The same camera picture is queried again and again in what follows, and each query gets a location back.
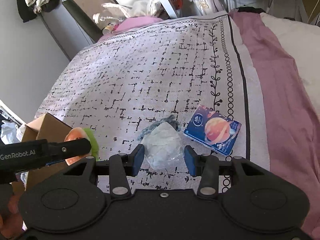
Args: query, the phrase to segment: pink bedsheet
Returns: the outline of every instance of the pink bedsheet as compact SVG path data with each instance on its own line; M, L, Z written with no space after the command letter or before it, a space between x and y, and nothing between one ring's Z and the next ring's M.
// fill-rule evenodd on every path
M319 120L294 59L265 27L260 15L242 12L231 13L231 17L240 29L260 79L270 170L308 195L310 211L302 230L320 239Z
M154 23L162 22L163 20L157 17L152 16L142 16L142 17L134 17L134 18L128 18L124 20L123 23L119 25L119 27L111 34L103 35L98 42L103 41L109 37L112 37L114 35L126 32L133 28L140 28L144 26L148 26Z

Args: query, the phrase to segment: orange planet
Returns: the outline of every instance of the orange planet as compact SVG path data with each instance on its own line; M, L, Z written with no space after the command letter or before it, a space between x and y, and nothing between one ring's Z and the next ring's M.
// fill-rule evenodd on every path
M230 137L229 123L220 117L210 119L204 127L205 141L209 144L222 143Z

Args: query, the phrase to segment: cable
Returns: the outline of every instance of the cable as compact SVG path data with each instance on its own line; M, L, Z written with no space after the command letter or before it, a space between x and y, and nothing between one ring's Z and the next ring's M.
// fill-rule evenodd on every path
M309 24L310 18L311 18L311 16L313 15L313 12L315 11L316 7L318 6L319 1L320 1L320 0L317 1L316 6L313 8L312 13L310 14L309 19L308 19L308 21L307 21L307 24Z

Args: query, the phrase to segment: clear plastic bottle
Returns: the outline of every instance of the clear plastic bottle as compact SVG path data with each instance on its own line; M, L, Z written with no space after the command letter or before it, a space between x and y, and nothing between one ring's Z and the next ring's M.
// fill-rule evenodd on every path
M103 10L101 13L96 13L92 16L94 22L100 29L107 27L108 25L117 25L123 22L122 19L112 17L109 10Z

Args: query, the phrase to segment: tissue box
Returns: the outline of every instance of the tissue box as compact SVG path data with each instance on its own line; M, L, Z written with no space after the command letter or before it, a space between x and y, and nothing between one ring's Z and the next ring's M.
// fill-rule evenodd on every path
M183 134L207 148L230 155L241 123L199 105Z

